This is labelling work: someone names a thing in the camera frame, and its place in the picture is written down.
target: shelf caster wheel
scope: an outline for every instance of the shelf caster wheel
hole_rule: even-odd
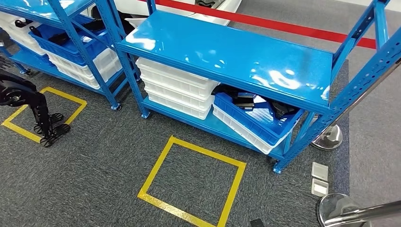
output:
[[[273,158],[273,157],[266,157],[267,162],[272,163],[273,165],[277,163],[277,159]]]
[[[25,72],[25,74],[28,75],[28,76],[32,76],[33,72],[32,72],[32,70],[27,70],[27,71]]]
[[[122,109],[122,105],[119,103],[117,107],[112,106],[110,107],[112,110],[121,110]]]

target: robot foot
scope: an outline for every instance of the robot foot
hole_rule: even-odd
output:
[[[40,144],[44,146],[45,148],[50,147],[53,145],[53,143],[58,140],[62,135],[66,134],[69,132],[71,127],[67,124],[61,124],[53,129],[53,134],[50,136],[50,138],[45,139],[42,138],[40,140]]]

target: blue metal shelf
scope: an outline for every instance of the blue metal shelf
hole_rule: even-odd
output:
[[[162,11],[118,47],[303,109],[329,109],[330,52]]]
[[[65,75],[64,73],[61,73],[57,67],[55,65],[50,66],[48,63],[40,61],[37,58],[33,58],[31,56],[31,53],[29,53],[28,51],[24,51],[24,50],[20,50],[19,52],[17,52],[16,54],[14,54],[12,57],[10,57],[12,60],[20,63],[20,64],[25,64],[27,66],[29,66],[30,68],[36,69],[38,71],[44,72],[46,74],[49,74],[51,76],[54,76],[56,78],[65,80],[69,83],[78,85],[80,87],[83,87],[85,89],[94,91],[96,93],[102,94],[103,95],[103,90],[101,88],[99,89],[94,89],[84,83],[79,82],[78,80],[71,78],[67,75]],[[118,71],[117,73],[115,73],[107,82],[106,84],[108,86],[111,86],[116,80],[117,78],[122,74],[122,69],[120,71]]]
[[[244,147],[247,147],[249,149],[252,149],[252,150],[255,150],[255,151],[261,153],[255,146],[250,144],[243,137],[241,137],[238,133],[236,133],[234,130],[232,130],[230,127],[228,127],[226,124],[224,124],[221,120],[219,120],[217,117],[215,117],[212,113],[212,110],[210,110],[210,112],[205,120],[201,120],[201,119],[189,116],[185,113],[179,112],[177,110],[171,109],[169,107],[166,107],[164,105],[160,105],[158,103],[152,102],[149,100],[148,97],[146,97],[142,103],[145,105],[145,107],[147,107],[153,111],[159,112],[161,114],[164,114],[166,116],[169,116],[171,118],[174,118],[176,120],[184,122],[186,124],[192,125],[193,127],[202,129],[202,130],[212,133],[214,135],[218,135],[231,142],[240,144]],[[278,145],[275,149],[273,149],[269,153],[269,156],[271,156],[277,160],[282,160],[284,144],[285,143],[282,142],[280,145]]]
[[[69,17],[79,14],[94,2],[94,0],[60,0],[61,6]],[[47,0],[1,0],[0,11],[42,24],[64,28]]]
[[[139,73],[130,64],[132,56],[126,54],[130,53],[308,110],[297,138],[292,143],[287,138],[281,143],[287,147],[268,154],[279,160],[273,171],[281,173],[315,138],[401,65],[401,29],[387,39],[384,6],[389,1],[373,0],[335,53],[158,11],[154,0],[147,0],[150,16],[122,39],[113,0],[96,0],[96,5],[126,75],[132,75],[133,70]],[[331,83],[373,21],[377,24],[377,53],[329,103]],[[138,85],[130,85],[144,118],[149,109],[155,110],[257,150],[213,115],[204,121],[195,119],[143,99]],[[316,113],[318,118],[311,124]]]

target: blue plastic crate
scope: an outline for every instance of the blue plastic crate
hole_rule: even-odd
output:
[[[80,24],[85,24],[93,20],[92,18],[84,15],[78,15],[74,19]],[[84,59],[72,40],[68,40],[62,46],[48,41],[48,39],[53,35],[65,32],[64,30],[49,25],[40,25],[37,27],[37,30],[39,30],[39,32],[42,34],[42,37],[38,37],[32,32],[29,32],[29,34],[39,43],[40,47],[80,66],[86,65]],[[108,44],[112,42],[106,30],[94,32],[94,34],[98,35],[100,39],[104,40]],[[81,37],[81,40],[84,40],[85,36],[89,38],[91,37],[84,31],[78,32],[78,35]],[[83,44],[92,59],[94,59],[98,54],[107,48],[106,45],[96,39],[91,39],[89,42],[83,42]]]
[[[243,110],[234,105],[232,98],[226,93],[217,93],[214,105],[272,146],[293,129],[304,113],[300,109],[295,114],[286,115],[279,120],[274,117],[270,104],[260,96],[254,96],[254,102],[255,107],[252,110]]]
[[[36,52],[32,51],[31,49],[27,48],[26,46],[20,44],[19,42],[11,39],[12,41],[14,41],[18,47],[23,50],[25,53],[28,53],[30,56],[32,56],[33,58],[38,59],[38,61],[46,63],[49,66],[53,66],[54,64],[49,60],[49,56],[47,56],[47,54],[44,55],[39,55]]]

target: yellow floor marking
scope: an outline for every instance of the yellow floor marking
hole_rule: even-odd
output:
[[[56,90],[52,87],[45,87],[43,88],[40,93],[44,93],[44,92],[52,92],[56,95],[59,95],[63,98],[69,99],[73,102],[79,103],[80,106],[79,108],[66,120],[65,124],[70,124],[77,116],[78,114],[85,108],[85,106],[87,106],[87,102],[83,99],[77,98],[75,96],[72,96],[70,94],[64,93],[62,91]],[[25,110],[28,107],[28,105],[23,105],[22,107],[20,107],[19,109],[17,109],[10,117],[8,117],[3,123],[1,123],[1,125],[15,131],[16,133],[19,133],[25,137],[27,137],[28,139],[31,139],[37,143],[40,142],[41,137],[38,135],[35,135],[33,133],[31,133],[30,131],[27,131],[13,123],[11,123],[11,121],[18,116],[18,114],[20,114],[23,110]]]
[[[181,145],[181,146],[183,146],[185,148],[189,148],[191,150],[197,151],[197,152],[202,153],[204,155],[219,159],[219,160],[221,160],[223,162],[227,162],[229,164],[232,164],[232,165],[235,165],[235,166],[238,167],[237,173],[236,173],[236,175],[234,177],[233,184],[231,186],[230,192],[228,193],[228,197],[227,197],[226,203],[224,205],[223,211],[221,213],[220,219],[219,219],[218,224],[217,224],[217,227],[224,227],[226,225],[226,223],[227,223],[228,215],[229,215],[231,207],[233,205],[236,192],[238,190],[239,184],[240,184],[241,179],[242,179],[242,175],[244,174],[246,163],[238,161],[238,160],[235,160],[233,158],[230,158],[230,157],[227,157],[227,156],[224,156],[224,155],[221,155],[221,154],[218,154],[216,152],[207,150],[205,148],[201,148],[199,146],[196,146],[194,144],[188,143],[186,141],[177,139],[177,138],[175,138],[173,136],[171,136],[170,139],[168,140],[168,142],[167,142],[166,146],[164,147],[162,153],[160,154],[160,156],[157,159],[155,165],[153,166],[152,170],[150,171],[148,178],[146,179],[145,183],[143,184],[142,188],[139,191],[138,198],[143,199],[144,201],[146,201],[146,202],[148,202],[148,203],[150,203],[150,204],[152,204],[152,205],[154,205],[154,206],[156,206],[156,207],[158,207],[158,208],[160,208],[160,209],[162,209],[164,211],[167,211],[167,212],[169,212],[169,213],[171,213],[171,214],[173,214],[173,215],[175,215],[175,216],[177,216],[179,218],[182,218],[182,219],[184,219],[184,220],[186,220],[186,221],[188,221],[188,222],[190,222],[190,223],[192,223],[192,224],[194,224],[196,226],[199,226],[199,227],[215,227],[214,225],[212,225],[212,224],[210,224],[210,223],[208,223],[208,222],[206,222],[206,221],[204,221],[204,220],[202,220],[202,219],[200,219],[200,218],[198,218],[198,217],[196,217],[196,216],[194,216],[192,214],[189,214],[189,213],[187,213],[185,211],[182,211],[182,210],[180,210],[180,209],[178,209],[178,208],[176,208],[176,207],[174,207],[174,206],[172,206],[172,205],[170,205],[170,204],[168,204],[166,202],[163,202],[163,201],[161,201],[161,200],[159,200],[159,199],[147,194],[147,191],[148,191],[150,185],[152,184],[153,179],[155,178],[159,168],[161,167],[164,159],[166,158],[168,152],[171,149],[171,146],[174,143],[178,144],[178,145]]]

